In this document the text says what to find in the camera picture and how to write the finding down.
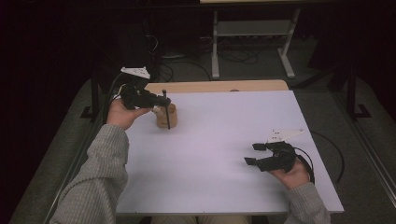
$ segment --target table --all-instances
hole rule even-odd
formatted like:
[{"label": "table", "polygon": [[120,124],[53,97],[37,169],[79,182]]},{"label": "table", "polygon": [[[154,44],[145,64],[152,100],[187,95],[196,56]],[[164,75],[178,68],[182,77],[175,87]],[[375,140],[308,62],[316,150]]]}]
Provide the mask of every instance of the table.
[{"label": "table", "polygon": [[[284,187],[268,173],[247,166],[244,157],[272,156],[251,145],[265,142],[273,128],[308,130],[292,91],[281,80],[193,84],[148,84],[152,92],[167,89],[177,105],[178,124],[171,130],[159,129],[155,116],[147,114],[126,131],[131,143],[129,181],[117,212],[133,216],[287,212]],[[318,192],[329,211],[342,212],[310,133],[288,142],[313,160]]]}]

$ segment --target person's left hand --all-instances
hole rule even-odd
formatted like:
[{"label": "person's left hand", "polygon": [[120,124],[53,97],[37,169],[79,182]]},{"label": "person's left hand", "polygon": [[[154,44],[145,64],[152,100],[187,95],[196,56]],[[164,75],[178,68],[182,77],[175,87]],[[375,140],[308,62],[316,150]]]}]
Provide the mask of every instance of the person's left hand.
[{"label": "person's left hand", "polygon": [[121,127],[123,130],[129,129],[134,120],[148,113],[152,108],[138,108],[129,110],[122,104],[121,99],[114,100],[108,109],[106,124],[113,124]]}]

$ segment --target dark background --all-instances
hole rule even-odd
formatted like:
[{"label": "dark background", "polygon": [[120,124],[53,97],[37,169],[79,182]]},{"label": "dark background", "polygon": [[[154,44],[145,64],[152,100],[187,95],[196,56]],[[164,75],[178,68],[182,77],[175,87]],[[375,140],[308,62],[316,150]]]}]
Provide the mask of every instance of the dark background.
[{"label": "dark background", "polygon": [[[81,4],[97,7],[93,2]],[[139,1],[112,1],[126,3]],[[212,21],[207,19],[211,13],[207,11],[98,16],[81,13],[76,10],[79,5],[68,1],[0,4],[0,77],[5,102],[1,110],[5,125],[0,155],[0,223],[7,223],[68,107],[93,72],[104,91],[122,66],[146,65],[155,77],[159,59],[147,54],[145,34],[158,36],[169,48],[198,54],[193,43],[200,35],[210,34]],[[326,69],[345,62],[332,83],[336,88],[344,84],[344,75],[353,66],[396,119],[395,19],[395,4],[388,1],[358,7],[309,7],[302,11],[295,37],[312,35],[318,39],[311,66]]]}]

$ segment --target person's right hand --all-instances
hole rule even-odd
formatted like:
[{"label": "person's right hand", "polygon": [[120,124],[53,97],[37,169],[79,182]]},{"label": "person's right hand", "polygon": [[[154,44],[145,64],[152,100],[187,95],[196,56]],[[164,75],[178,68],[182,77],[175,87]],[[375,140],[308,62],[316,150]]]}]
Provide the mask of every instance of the person's right hand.
[{"label": "person's right hand", "polygon": [[309,182],[309,174],[298,159],[287,173],[284,170],[274,170],[269,173],[274,175],[287,189],[294,189]]}]

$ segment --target hand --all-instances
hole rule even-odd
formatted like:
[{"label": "hand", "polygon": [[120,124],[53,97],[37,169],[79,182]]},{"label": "hand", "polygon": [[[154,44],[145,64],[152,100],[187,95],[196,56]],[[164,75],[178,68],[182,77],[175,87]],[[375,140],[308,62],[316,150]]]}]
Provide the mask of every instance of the hand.
[{"label": "hand", "polygon": [[294,189],[309,182],[309,174],[298,159],[287,173],[284,170],[274,170],[269,173],[274,175],[287,189]]},{"label": "hand", "polygon": [[129,129],[134,120],[148,113],[152,108],[138,108],[129,110],[122,104],[121,99],[114,100],[108,109],[107,124],[113,124],[121,127],[123,130]]}]

